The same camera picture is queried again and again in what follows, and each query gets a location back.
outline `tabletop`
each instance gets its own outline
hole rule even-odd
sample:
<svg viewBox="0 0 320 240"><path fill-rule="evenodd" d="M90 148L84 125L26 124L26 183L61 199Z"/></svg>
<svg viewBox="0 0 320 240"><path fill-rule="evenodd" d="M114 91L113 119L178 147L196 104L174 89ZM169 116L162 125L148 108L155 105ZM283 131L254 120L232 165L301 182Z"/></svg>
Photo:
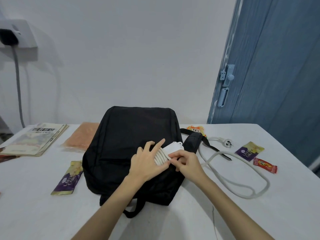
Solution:
<svg viewBox="0 0 320 240"><path fill-rule="evenodd" d="M73 194L50 195L70 161L82 160L82 153L66 152L61 144L79 125L70 127L41 157L20 157L0 163L0 239L70 239L99 209L99 195L86 186L82 175ZM320 238L320 179L256 124L204 124L208 137L233 141L225 148L217 141L211 145L235 152L252 141L265 150L259 158L278 166L277 174L257 167L271 182L269 190L256 199L242 199L228 191L209 167L205 172L255 222L275 239ZM3 146L26 132L27 127ZM214 152L201 145L203 154ZM211 165L230 181L263 189L265 181L246 164L234 158L217 156ZM230 186L239 193L246 188ZM184 180L169 206L146 203L133 219L124 214L110 239L234 239L223 219L206 196L190 181Z"/></svg>

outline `person's right hand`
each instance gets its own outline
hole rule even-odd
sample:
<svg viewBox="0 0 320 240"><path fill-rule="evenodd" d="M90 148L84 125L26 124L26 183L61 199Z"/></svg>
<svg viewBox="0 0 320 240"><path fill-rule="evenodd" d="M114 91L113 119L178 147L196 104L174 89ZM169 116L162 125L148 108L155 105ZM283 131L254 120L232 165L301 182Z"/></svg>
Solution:
<svg viewBox="0 0 320 240"><path fill-rule="evenodd" d="M198 160L198 157L188 151L178 150L168 155L170 163L176 166L176 171L180 171L187 179L197 184L201 182L206 173Z"/></svg>

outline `wall socket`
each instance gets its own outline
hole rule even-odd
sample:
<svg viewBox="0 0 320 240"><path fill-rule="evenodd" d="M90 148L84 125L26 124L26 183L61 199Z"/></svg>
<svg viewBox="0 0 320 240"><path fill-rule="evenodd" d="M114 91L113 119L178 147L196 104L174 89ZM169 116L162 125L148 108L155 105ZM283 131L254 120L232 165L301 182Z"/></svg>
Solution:
<svg viewBox="0 0 320 240"><path fill-rule="evenodd" d="M30 29L28 22L24 19L2 19L0 28L10 29L19 40L18 48L37 48L35 37Z"/></svg>

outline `black backpack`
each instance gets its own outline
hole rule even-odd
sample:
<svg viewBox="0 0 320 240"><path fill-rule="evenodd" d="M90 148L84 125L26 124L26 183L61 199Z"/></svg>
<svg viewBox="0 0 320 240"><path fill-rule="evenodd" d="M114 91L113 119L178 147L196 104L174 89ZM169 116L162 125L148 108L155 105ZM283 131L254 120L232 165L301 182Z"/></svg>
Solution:
<svg viewBox="0 0 320 240"><path fill-rule="evenodd" d="M196 153L201 140L210 146L201 133L181 130L190 135L183 143L186 151ZM128 175L131 157L138 147L143 148L147 141L157 143L163 138L165 143L162 148L174 141L182 142L181 130L177 116L170 108L114 106L108 109L82 159L87 186L93 193L101 195L100 206ZM136 209L133 212L125 210L124 214L133 218L146 201L168 206L183 180L184 176L170 165L138 190L134 195L137 198Z"/></svg>

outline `blue door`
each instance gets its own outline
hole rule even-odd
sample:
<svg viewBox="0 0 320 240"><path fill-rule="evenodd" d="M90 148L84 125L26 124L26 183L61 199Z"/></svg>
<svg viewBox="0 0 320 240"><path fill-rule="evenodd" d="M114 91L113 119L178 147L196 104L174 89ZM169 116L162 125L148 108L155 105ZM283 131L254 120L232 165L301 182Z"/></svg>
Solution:
<svg viewBox="0 0 320 240"><path fill-rule="evenodd" d="M208 123L258 124L310 165L320 155L320 0L243 0L227 63L234 80L223 107L217 80Z"/></svg>

